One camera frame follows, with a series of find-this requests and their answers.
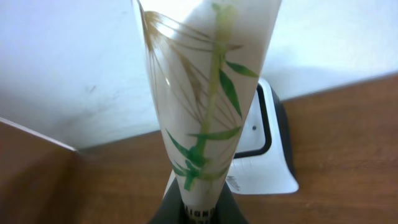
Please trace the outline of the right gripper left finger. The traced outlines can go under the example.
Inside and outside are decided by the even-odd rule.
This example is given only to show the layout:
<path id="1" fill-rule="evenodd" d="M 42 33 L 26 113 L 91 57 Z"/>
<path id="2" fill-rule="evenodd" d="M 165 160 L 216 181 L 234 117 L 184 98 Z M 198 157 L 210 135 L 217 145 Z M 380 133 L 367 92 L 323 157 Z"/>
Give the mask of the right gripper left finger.
<path id="1" fill-rule="evenodd" d="M 148 224 L 188 224 L 189 218 L 181 198 L 180 189 L 176 179 L 167 190 L 156 214 Z"/>

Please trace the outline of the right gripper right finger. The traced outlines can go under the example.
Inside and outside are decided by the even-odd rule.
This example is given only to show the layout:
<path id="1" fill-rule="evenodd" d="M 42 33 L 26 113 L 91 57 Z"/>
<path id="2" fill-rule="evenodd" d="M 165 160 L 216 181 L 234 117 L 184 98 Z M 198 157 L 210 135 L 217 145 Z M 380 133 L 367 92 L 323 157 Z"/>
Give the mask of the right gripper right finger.
<path id="1" fill-rule="evenodd" d="M 224 185 L 213 214 L 215 224 L 248 224 L 228 185 Z"/>

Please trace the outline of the white tube with cork cap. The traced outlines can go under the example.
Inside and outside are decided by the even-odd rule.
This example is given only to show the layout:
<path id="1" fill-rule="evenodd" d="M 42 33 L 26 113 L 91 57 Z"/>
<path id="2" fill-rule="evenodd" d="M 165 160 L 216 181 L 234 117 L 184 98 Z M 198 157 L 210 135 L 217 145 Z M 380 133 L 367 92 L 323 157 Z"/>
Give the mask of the white tube with cork cap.
<path id="1" fill-rule="evenodd" d="M 245 223 L 226 184 L 280 1 L 133 1 L 175 174 L 152 223 Z"/>

